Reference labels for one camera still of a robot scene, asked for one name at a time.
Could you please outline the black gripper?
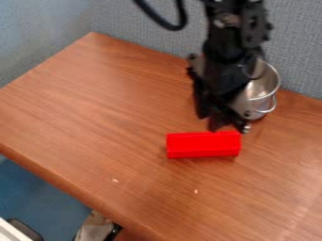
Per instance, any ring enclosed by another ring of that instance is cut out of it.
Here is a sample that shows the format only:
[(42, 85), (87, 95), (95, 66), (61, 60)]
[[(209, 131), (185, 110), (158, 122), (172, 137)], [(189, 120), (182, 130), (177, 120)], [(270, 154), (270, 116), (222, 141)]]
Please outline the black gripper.
[(266, 12), (208, 12), (208, 34), (202, 54), (190, 56), (189, 75), (198, 118), (209, 116), (208, 128), (217, 132), (233, 125), (241, 134), (250, 122), (226, 104), (257, 78), (254, 68), (262, 44), (273, 29)]

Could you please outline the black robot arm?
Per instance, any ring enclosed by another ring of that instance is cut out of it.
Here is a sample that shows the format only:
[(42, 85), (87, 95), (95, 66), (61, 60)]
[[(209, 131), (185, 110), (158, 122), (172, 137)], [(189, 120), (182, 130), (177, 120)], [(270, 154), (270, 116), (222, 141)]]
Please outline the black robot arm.
[(256, 65), (265, 56), (272, 24), (265, 0), (202, 0), (208, 34), (202, 53), (189, 57), (196, 112), (214, 132), (233, 125), (250, 129), (250, 111), (240, 104), (248, 84), (261, 78)]

